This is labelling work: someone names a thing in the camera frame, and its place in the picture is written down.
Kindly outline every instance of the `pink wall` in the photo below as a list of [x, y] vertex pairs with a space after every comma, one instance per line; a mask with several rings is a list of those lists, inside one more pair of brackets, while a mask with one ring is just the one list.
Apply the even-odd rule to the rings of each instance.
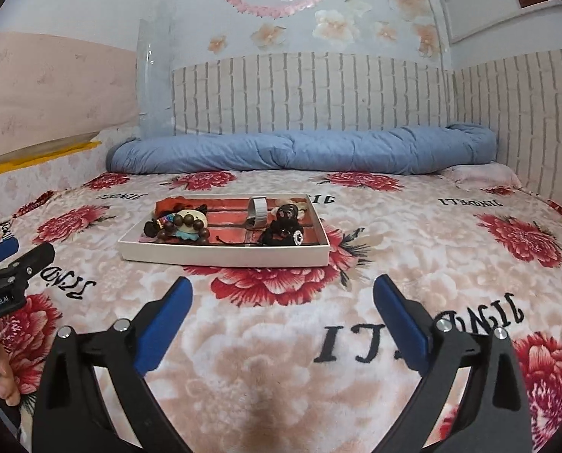
[[0, 155], [136, 119], [136, 54], [0, 32]]

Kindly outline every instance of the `floral blanket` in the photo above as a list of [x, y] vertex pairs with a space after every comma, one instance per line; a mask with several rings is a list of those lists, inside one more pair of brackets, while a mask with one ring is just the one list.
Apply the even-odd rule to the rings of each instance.
[[[120, 258], [117, 240], [156, 201], [197, 191], [308, 193], [329, 264], [217, 269]], [[523, 191], [464, 191], [434, 175], [104, 174], [46, 193], [1, 225], [0, 237], [7, 230], [22, 251], [43, 241], [57, 251], [31, 280], [27, 306], [0, 321], [26, 419], [56, 328], [104, 330], [185, 275], [192, 310], [146, 381], [196, 453], [369, 453], [419, 381], [373, 305], [373, 281], [387, 273], [432, 315], [445, 312], [467, 331], [508, 330], [535, 449], [562, 421], [562, 216]], [[448, 434], [465, 380], [458, 376], [430, 442]], [[119, 434], [135, 442], [106, 374], [101, 387]]]

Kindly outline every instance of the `white tray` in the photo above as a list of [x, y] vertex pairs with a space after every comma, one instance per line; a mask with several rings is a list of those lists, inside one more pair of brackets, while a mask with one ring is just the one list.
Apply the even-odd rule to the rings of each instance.
[[[249, 199], [255, 194], [187, 195], [186, 199]], [[211, 267], [324, 267], [329, 263], [329, 239], [306, 194], [259, 194], [270, 199], [303, 198], [319, 245], [300, 247], [225, 247], [202, 245], [167, 245], [138, 242], [149, 213], [117, 242], [125, 260], [156, 264]]]

